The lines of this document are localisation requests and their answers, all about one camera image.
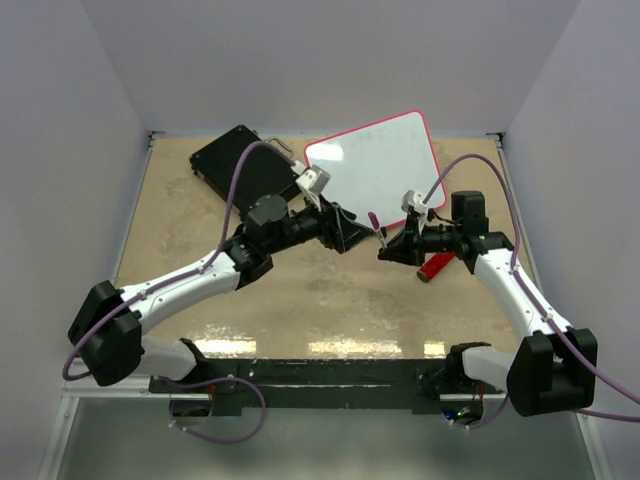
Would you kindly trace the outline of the purple capped whiteboard marker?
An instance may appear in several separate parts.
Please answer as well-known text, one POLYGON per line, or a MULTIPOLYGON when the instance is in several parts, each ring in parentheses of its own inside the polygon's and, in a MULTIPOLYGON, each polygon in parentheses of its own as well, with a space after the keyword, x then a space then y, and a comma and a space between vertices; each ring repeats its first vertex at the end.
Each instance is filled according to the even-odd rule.
POLYGON ((373 211, 370 211, 368 213, 368 218, 371 223, 374 234, 378 239, 379 243, 381 244, 381 247, 385 248, 386 247, 385 234, 382 232, 382 226, 379 222, 377 215, 373 211))

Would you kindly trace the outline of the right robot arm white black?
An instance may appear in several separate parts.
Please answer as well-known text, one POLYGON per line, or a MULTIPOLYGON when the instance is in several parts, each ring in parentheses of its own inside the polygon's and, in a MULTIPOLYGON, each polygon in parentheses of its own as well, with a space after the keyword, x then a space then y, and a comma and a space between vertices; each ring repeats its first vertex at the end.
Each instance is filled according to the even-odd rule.
POLYGON ((575 329, 545 300, 522 268, 514 245, 493 231, 479 191, 452 196, 450 223, 428 226, 434 215, 419 192, 402 199, 406 221, 385 242, 379 259, 421 265, 430 253, 452 253, 492 294, 520 345, 513 355, 484 342, 455 345, 446 358, 445 379, 459 393, 479 382, 505 392, 524 417, 578 410, 592 405, 596 379, 588 366, 598 344, 588 329, 575 329))

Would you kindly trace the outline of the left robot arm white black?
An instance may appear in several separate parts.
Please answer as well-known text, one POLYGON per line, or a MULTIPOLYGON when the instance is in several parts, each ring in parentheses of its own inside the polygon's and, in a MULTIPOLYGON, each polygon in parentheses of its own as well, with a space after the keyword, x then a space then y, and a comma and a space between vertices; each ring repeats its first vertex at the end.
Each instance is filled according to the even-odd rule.
POLYGON ((256 282, 272 269, 276 253, 317 240, 343 254, 372 234, 335 202, 306 202, 293 212, 284 198, 263 196, 207 256, 136 285, 94 285, 67 333, 72 354, 101 387, 140 373, 167 377, 183 391, 196 392, 207 380, 202 354, 186 340, 153 338, 150 330, 203 300, 256 282))

